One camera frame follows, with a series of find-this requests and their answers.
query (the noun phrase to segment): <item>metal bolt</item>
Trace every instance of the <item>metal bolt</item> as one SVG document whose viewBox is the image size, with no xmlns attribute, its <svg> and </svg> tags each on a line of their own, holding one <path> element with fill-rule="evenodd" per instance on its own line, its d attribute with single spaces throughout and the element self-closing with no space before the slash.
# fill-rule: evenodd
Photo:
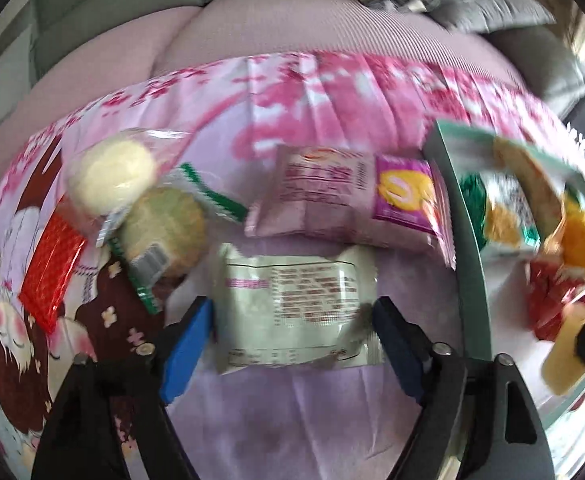
<svg viewBox="0 0 585 480">
<path fill-rule="evenodd" d="M 139 345 L 135 351 L 141 356 L 148 356 L 155 352 L 155 346 L 153 343 L 144 343 Z"/>
<path fill-rule="evenodd" d="M 433 351 L 438 355 L 450 355 L 453 353 L 453 349 L 446 343 L 435 343 L 433 345 Z"/>
<path fill-rule="evenodd" d="M 72 360 L 72 363 L 74 365 L 84 365 L 88 362 L 89 359 L 90 359 L 90 356 L 88 354 L 84 354 L 83 352 L 80 352 L 79 354 L 75 355 L 75 357 Z"/>
<path fill-rule="evenodd" d="M 497 361 L 499 362 L 499 364 L 504 365 L 504 366 L 512 366 L 515 364 L 515 361 L 513 360 L 513 358 L 508 354 L 497 355 Z"/>
</svg>

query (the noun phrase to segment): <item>barcode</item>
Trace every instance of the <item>barcode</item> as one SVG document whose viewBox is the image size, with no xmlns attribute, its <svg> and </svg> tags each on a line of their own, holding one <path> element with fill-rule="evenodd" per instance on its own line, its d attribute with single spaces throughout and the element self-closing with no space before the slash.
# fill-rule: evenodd
<svg viewBox="0 0 585 480">
<path fill-rule="evenodd" d="M 138 280 L 144 286 L 153 286 L 161 278 L 170 263 L 159 244 L 152 244 L 146 251 L 130 262 Z"/>
</svg>

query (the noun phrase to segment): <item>red snack package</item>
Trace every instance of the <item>red snack package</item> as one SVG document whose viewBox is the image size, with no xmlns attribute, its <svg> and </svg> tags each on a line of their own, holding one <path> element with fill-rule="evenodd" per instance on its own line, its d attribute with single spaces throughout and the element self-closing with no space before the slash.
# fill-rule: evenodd
<svg viewBox="0 0 585 480">
<path fill-rule="evenodd" d="M 528 263 L 528 316 L 537 339 L 555 341 L 564 306 L 585 303 L 585 270 L 537 258 Z"/>
<path fill-rule="evenodd" d="M 66 293 L 86 239 L 55 210 L 34 250 L 18 295 L 46 333 L 57 323 L 57 309 Z"/>
</svg>

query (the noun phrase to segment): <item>snack package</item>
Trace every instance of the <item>snack package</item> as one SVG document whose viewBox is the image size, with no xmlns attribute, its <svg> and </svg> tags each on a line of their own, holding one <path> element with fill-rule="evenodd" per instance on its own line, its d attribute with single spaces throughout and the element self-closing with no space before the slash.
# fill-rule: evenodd
<svg viewBox="0 0 585 480">
<path fill-rule="evenodd" d="M 557 258 L 535 258 L 527 266 L 531 329 L 537 339 L 555 341 L 564 307 L 575 301 L 585 304 L 585 271 Z"/>
<path fill-rule="evenodd" d="M 383 362 L 371 321 L 374 252 L 354 246 L 334 259 L 242 256 L 222 244 L 214 288 L 221 371 L 246 365 L 339 367 Z"/>
<path fill-rule="evenodd" d="M 585 270 L 585 210 L 569 194 L 564 193 L 566 227 L 561 239 L 564 263 Z"/>
<path fill-rule="evenodd" d="M 245 232 L 429 252 L 455 267 L 439 170 L 395 155 L 279 146 L 272 186 L 250 208 Z"/>
<path fill-rule="evenodd" d="M 18 298 L 46 333 L 57 324 L 58 308 L 86 239 L 64 218 L 64 199 L 52 213 L 34 250 Z"/>
<path fill-rule="evenodd" d="M 128 209 L 110 246 L 126 263 L 146 309 L 156 314 L 207 253 L 208 220 L 219 216 L 241 223 L 246 213 L 241 204 L 209 189 L 191 164 L 183 164 Z"/>
<path fill-rule="evenodd" d="M 561 237 L 565 228 L 564 205 L 541 166 L 523 147 L 501 137 L 495 137 L 493 154 L 495 160 L 517 177 L 524 190 L 541 237 L 541 251 L 545 254 L 561 254 Z"/>
<path fill-rule="evenodd" d="M 482 254 L 535 254 L 540 236 L 517 178 L 481 171 L 464 177 L 461 193 Z"/>
<path fill-rule="evenodd" d="M 168 130 L 123 130 L 79 153 L 64 169 L 77 228 L 101 247 L 128 208 L 171 170 L 191 136 Z"/>
</svg>

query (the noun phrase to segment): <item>tablecloth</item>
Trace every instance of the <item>tablecloth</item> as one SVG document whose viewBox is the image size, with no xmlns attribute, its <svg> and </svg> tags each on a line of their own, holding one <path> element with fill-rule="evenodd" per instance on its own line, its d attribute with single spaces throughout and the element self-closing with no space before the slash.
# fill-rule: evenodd
<svg viewBox="0 0 585 480">
<path fill-rule="evenodd" d="M 565 127 L 531 94 L 458 69 L 395 57 L 287 52 L 187 68 L 95 100 L 31 137 L 0 183 L 0 450 L 27 478 L 55 395 L 76 352 L 121 358 L 180 319 L 209 292 L 207 260 L 165 313 L 147 314 L 109 251 L 88 248 L 62 316 L 46 336 L 17 299 L 38 237 L 64 193 L 76 153 L 128 127 L 191 134 L 180 161 L 249 205 L 279 143 L 378 152 L 418 149 L 435 119 L 495 130 L 566 160 L 579 158 Z M 212 244 L 246 254 L 337 254 L 328 242 L 248 240 L 222 224 Z M 377 251 L 378 292 L 433 340 L 461 349 L 455 275 L 425 256 Z M 125 399 L 116 423 L 133 478 L 143 465 Z M 219 376 L 202 358 L 169 407 L 202 479 L 385 478 L 419 409 L 388 365 L 326 370 L 260 368 Z"/>
</svg>

